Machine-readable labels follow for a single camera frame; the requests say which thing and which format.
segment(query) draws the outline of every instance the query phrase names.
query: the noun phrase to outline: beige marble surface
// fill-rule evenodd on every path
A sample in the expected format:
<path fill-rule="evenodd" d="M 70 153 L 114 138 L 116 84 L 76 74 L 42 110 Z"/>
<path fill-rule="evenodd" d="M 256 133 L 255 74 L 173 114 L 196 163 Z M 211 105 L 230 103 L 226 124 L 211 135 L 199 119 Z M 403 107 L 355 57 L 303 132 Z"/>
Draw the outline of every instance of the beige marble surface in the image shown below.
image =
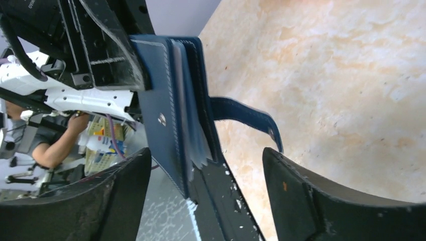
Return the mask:
<path fill-rule="evenodd" d="M 426 201 L 425 1 L 222 0 L 200 38 L 211 95 L 269 112 L 287 157 L 343 185 Z M 267 240 L 262 167 L 274 144 L 217 124 Z"/>

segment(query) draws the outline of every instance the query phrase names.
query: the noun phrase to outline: person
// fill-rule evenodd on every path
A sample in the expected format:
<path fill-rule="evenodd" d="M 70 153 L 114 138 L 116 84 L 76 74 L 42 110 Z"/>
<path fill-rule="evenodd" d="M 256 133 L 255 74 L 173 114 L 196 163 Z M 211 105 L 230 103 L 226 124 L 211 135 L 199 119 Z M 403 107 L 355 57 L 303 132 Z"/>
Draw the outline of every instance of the person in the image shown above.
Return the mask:
<path fill-rule="evenodd" d="M 19 145 L 26 127 L 26 122 L 21 120 L 21 113 L 25 109 L 6 101 L 6 110 L 12 121 L 12 137 Z M 24 154 L 32 156 L 39 165 L 46 168 L 55 168 L 68 157 L 81 158 L 76 142 L 79 134 L 87 128 L 89 115 L 82 113 L 79 116 L 73 114 L 71 117 L 46 116 L 43 119 L 67 129 L 64 133 L 57 133 L 48 128 L 39 127 L 28 153 Z"/>

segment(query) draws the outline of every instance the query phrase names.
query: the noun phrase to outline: plastic bottle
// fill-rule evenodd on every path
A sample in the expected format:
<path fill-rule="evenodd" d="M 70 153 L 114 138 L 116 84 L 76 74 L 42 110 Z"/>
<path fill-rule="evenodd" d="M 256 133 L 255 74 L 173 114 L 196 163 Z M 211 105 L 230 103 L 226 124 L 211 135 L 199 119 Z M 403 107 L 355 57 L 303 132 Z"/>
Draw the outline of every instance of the plastic bottle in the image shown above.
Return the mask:
<path fill-rule="evenodd" d="M 81 133 L 78 140 L 79 146 L 86 146 L 92 151 L 99 151 L 105 154 L 117 154 L 112 143 L 112 139 L 105 136 L 88 136 L 87 133 Z M 126 146 L 122 141 L 117 141 L 120 151 L 124 154 Z"/>

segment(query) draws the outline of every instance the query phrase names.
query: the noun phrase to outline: blue wallet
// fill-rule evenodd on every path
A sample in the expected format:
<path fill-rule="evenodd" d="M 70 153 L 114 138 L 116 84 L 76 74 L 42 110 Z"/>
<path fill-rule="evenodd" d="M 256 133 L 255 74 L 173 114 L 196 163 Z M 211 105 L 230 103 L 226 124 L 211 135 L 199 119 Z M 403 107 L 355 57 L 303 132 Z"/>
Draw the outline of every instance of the blue wallet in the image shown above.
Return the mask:
<path fill-rule="evenodd" d="M 226 97 L 210 97 L 201 40 L 197 37 L 132 35 L 150 90 L 138 92 L 152 159 L 188 197 L 194 168 L 223 165 L 214 121 L 232 119 L 271 136 L 283 152 L 272 117 Z"/>

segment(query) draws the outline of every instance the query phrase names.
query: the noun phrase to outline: blue strap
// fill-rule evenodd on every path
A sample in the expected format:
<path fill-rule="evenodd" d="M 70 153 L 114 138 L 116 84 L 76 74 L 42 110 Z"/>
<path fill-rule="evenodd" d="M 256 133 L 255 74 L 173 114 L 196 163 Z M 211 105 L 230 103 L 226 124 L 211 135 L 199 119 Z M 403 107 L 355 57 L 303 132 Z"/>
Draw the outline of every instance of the blue strap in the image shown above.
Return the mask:
<path fill-rule="evenodd" d="M 230 98 L 211 97 L 210 102 L 215 121 L 232 119 L 266 133 L 275 141 L 278 151 L 283 153 L 278 126 L 270 115 Z"/>

